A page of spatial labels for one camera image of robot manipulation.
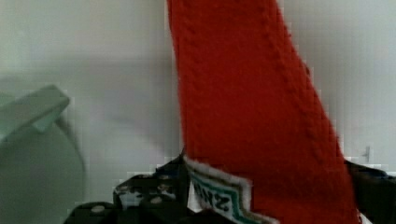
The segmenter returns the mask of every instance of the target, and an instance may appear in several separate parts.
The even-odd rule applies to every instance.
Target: screw
[[[127,191],[128,189],[128,186],[119,187],[119,191]]]
[[[160,177],[158,177],[160,179],[170,179],[171,177],[169,175],[160,175]]]
[[[93,208],[91,209],[91,211],[92,211],[93,213],[101,213],[101,212],[105,211],[105,207],[102,206],[102,205],[96,205],[95,207],[93,207]]]
[[[160,186],[158,186],[158,190],[160,191],[164,191],[164,190],[168,190],[170,186],[165,185],[165,184],[161,184]]]
[[[163,199],[161,199],[158,196],[150,200],[150,202],[154,203],[154,204],[161,203],[162,201],[163,201]]]

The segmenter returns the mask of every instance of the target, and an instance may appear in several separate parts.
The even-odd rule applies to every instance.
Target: black plastic part
[[[140,213],[142,223],[174,224],[183,217],[190,217],[194,214],[188,207],[162,194],[145,198],[140,203],[140,208],[142,209]]]
[[[103,211],[92,211],[103,206]],[[64,224],[117,224],[117,210],[112,203],[84,203],[76,207]]]
[[[119,211],[117,224],[148,224],[147,222],[140,221],[141,209],[129,208],[126,211]]]
[[[345,164],[359,211],[374,224],[396,224],[396,178],[350,161]]]
[[[212,210],[203,210],[192,216],[183,217],[177,224],[233,224],[229,219],[213,212]]]
[[[118,185],[113,191],[113,203],[125,210],[137,207],[149,195],[162,193],[173,195],[177,202],[187,206],[190,177],[183,156],[184,150],[177,158],[157,168],[153,175],[135,175]]]

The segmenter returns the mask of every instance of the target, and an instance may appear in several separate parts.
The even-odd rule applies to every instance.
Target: white background
[[[345,156],[396,171],[396,4],[279,1]],[[57,84],[88,172],[86,202],[182,148],[163,0],[0,0],[0,77]]]

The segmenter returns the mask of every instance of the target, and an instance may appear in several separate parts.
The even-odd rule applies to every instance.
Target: strap label
[[[184,156],[200,205],[238,224],[279,224],[272,217],[250,212],[251,184]]]

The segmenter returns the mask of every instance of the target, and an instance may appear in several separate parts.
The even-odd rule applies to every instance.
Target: green border
[[[219,189],[214,186],[211,186],[210,184],[202,181],[199,177],[197,177],[196,174],[193,174],[192,172],[190,173],[190,177],[191,177],[191,179],[194,179],[196,182],[198,182],[199,184],[201,184],[203,186],[206,186],[209,189],[213,189],[214,191],[230,195],[232,198],[233,204],[235,205],[235,206],[233,206],[233,217],[236,220],[238,220],[242,223],[247,223],[247,224],[260,224],[260,222],[256,222],[256,221],[253,221],[253,220],[247,219],[246,217],[241,216],[242,212],[239,207],[239,200],[237,199],[238,194],[235,191],[231,191],[231,190],[227,190],[227,189]]]

